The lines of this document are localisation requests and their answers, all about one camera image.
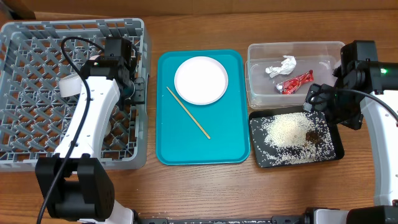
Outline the brown food scrap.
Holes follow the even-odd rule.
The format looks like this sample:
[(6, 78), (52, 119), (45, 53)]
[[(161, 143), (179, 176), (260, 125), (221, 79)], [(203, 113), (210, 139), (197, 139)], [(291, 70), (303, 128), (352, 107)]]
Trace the brown food scrap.
[(306, 140), (314, 145), (320, 145), (323, 140), (316, 131), (309, 131), (306, 133)]

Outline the large white plate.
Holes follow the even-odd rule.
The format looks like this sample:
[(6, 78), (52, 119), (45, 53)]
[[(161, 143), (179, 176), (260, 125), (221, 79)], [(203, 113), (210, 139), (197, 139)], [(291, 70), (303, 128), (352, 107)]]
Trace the large white plate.
[(211, 57), (197, 56), (184, 61), (175, 72), (174, 86), (178, 95), (194, 105), (218, 101), (228, 88), (228, 73)]

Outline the grey bowl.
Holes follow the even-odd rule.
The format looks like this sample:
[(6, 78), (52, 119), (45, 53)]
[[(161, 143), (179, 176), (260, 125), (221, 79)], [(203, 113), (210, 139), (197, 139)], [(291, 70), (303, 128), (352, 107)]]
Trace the grey bowl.
[(58, 82), (61, 97), (66, 98), (80, 94), (81, 84), (82, 80), (77, 73), (61, 78)]

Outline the white tissue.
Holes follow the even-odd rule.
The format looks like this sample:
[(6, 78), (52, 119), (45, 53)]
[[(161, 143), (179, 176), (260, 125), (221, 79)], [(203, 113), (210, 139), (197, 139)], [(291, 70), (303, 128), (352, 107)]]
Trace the white tissue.
[(293, 72), (297, 65), (297, 61), (294, 56), (284, 55), (284, 60), (280, 63), (279, 67), (267, 67), (265, 72), (271, 77), (274, 78), (277, 75), (289, 75)]

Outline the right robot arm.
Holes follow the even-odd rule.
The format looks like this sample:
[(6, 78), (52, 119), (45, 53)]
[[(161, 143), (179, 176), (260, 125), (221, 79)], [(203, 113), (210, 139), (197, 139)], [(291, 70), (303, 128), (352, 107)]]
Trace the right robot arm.
[(311, 208), (304, 223), (397, 223), (397, 64), (355, 62), (335, 71), (334, 86), (312, 84), (303, 105), (329, 124), (359, 129), (365, 119), (375, 170), (374, 206)]

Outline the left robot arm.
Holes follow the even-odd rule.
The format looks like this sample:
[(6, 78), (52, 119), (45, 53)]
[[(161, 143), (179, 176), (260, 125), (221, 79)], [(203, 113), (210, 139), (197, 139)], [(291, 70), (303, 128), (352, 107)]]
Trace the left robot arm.
[(88, 60), (77, 73), (80, 97), (66, 135), (52, 157), (35, 165), (44, 198), (37, 223), (45, 212), (72, 222), (135, 223), (99, 160), (113, 108), (136, 93), (135, 69), (135, 60), (110, 55)]

